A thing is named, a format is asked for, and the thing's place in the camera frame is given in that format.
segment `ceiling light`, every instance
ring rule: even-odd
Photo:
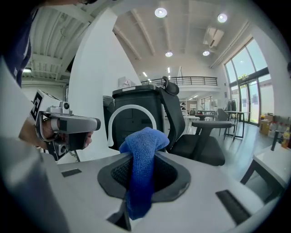
[[[170,56],[173,56],[173,53],[171,51],[166,53],[166,57],[170,57]]]
[[[25,69],[23,70],[23,72],[24,72],[24,73],[31,73],[31,69],[25,68]]]
[[[220,15],[218,15],[217,20],[218,20],[218,22],[220,22],[220,23],[225,23],[225,22],[227,21],[227,16],[226,16],[226,14],[220,14]]]
[[[167,15],[167,10],[165,8],[158,8],[155,10],[156,17],[164,18]]]
[[[202,54],[203,54],[203,56],[208,56],[210,54],[210,52],[209,51],[204,51]]]

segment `air conditioner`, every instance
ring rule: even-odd
[[[223,34],[224,32],[219,29],[208,27],[204,36],[203,44],[208,45],[210,48],[216,47],[222,39]]]

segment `floor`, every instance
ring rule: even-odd
[[[165,119],[165,134],[168,135],[170,131],[170,124]],[[183,134],[194,134],[196,132],[195,127],[188,127],[189,121],[186,120],[186,126]],[[223,166],[220,166],[222,172],[233,177],[237,181],[240,181],[249,168],[252,156],[254,153],[260,152],[262,149],[272,144],[272,138],[263,135],[259,132],[259,127],[245,124],[244,138],[236,138],[234,141],[232,137],[226,136],[224,140],[224,129],[221,130],[219,136],[219,129],[213,129],[211,136],[215,137],[220,147],[222,148],[226,162]],[[242,135],[242,122],[239,122],[237,128],[237,135]],[[270,194],[271,190],[267,186],[266,182],[257,174],[254,173],[246,186],[252,189],[262,200]]]

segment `hand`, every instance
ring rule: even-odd
[[[51,125],[50,125],[50,120],[42,122],[42,131],[45,138],[50,138],[54,135],[54,131],[52,130]],[[93,132],[89,132],[87,134],[87,138],[85,141],[85,148],[88,147],[88,145],[92,142],[92,139],[91,139],[92,134]],[[65,140],[66,134],[62,134],[61,137]]]

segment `black metal railing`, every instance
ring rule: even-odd
[[[142,85],[155,85],[163,86],[164,80],[162,78],[153,79],[151,81],[143,81]],[[215,77],[198,77],[198,76],[187,76],[187,77],[173,77],[170,78],[170,82],[180,85],[206,85],[206,86],[217,86],[217,78]]]

